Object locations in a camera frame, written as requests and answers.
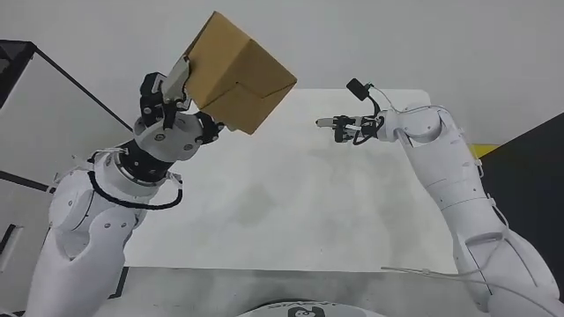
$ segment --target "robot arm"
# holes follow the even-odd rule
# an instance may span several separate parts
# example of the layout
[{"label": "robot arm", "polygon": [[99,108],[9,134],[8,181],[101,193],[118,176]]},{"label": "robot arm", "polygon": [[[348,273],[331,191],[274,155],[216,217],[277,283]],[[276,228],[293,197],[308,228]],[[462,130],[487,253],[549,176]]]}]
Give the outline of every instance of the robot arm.
[{"label": "robot arm", "polygon": [[[361,99],[360,88],[367,91],[370,85],[359,85],[356,81],[356,87],[347,87]],[[320,119],[317,125],[334,129],[340,142],[378,138],[402,144],[449,227],[459,273],[394,270],[463,280],[478,309],[492,316],[564,316],[550,269],[537,250],[496,215],[494,200],[482,188],[479,160],[450,113],[443,107],[413,105],[375,115]]]},{"label": "robot arm", "polygon": [[[189,62],[182,57],[169,77],[152,73],[141,85],[141,117],[134,138],[96,152],[60,181],[49,209],[50,231],[33,273],[26,317],[93,316],[115,288],[123,247],[147,210],[182,199],[182,180],[168,169],[218,139],[223,124],[203,113],[185,114]],[[178,197],[151,205],[171,180]]]}]

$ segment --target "floor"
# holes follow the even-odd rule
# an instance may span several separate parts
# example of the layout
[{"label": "floor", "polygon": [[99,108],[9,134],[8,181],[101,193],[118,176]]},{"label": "floor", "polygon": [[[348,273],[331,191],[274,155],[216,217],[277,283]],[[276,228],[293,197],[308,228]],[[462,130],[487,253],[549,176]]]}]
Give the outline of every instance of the floor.
[{"label": "floor", "polygon": [[479,317],[462,284],[402,273],[132,268],[96,317],[234,317],[276,299],[313,299],[389,316]]}]

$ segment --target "white table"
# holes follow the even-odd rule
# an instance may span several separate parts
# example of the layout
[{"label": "white table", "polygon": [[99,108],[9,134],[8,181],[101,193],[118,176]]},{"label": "white table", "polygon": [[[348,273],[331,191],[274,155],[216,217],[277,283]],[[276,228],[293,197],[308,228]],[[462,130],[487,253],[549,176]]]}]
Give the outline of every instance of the white table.
[{"label": "white table", "polygon": [[[429,103],[388,90],[396,107]],[[382,108],[387,103],[373,92]],[[455,272],[442,215],[400,144],[335,144],[315,120],[372,113],[347,90],[294,90],[253,136],[224,131],[174,166],[184,200],[148,213],[125,248],[137,267]],[[174,198],[165,186],[153,203]]]}]

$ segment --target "brown cardboard box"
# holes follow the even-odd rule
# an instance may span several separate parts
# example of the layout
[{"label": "brown cardboard box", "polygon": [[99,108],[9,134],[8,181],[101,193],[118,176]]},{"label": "brown cardboard box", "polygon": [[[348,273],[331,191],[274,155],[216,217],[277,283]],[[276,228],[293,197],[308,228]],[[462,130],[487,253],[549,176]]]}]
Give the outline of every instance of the brown cardboard box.
[{"label": "brown cardboard box", "polygon": [[266,50],[214,12],[186,51],[188,95],[203,112],[252,135],[296,84]]}]

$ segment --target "yellow line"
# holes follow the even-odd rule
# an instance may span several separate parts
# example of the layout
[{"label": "yellow line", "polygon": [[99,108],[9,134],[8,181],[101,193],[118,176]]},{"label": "yellow line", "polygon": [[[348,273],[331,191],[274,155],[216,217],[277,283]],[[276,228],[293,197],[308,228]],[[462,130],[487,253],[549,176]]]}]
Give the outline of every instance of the yellow line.
[{"label": "yellow line", "polygon": [[470,147],[474,149],[478,158],[481,158],[499,146],[495,144],[471,144]]}]

